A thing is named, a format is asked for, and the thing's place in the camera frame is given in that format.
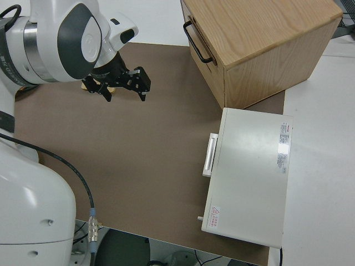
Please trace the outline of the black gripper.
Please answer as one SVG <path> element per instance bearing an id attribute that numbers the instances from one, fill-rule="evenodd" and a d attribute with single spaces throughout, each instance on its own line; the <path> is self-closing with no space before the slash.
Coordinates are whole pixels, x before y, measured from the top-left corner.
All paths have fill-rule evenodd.
<path id="1" fill-rule="evenodd" d="M 141 101 L 146 100 L 150 91 L 151 80 L 142 66 L 129 71 L 119 52 L 107 64 L 94 68 L 91 76 L 84 79 L 84 85 L 90 93 L 102 95 L 107 102 L 111 102 L 112 94 L 108 87 L 128 86 L 129 90 L 136 92 Z"/>

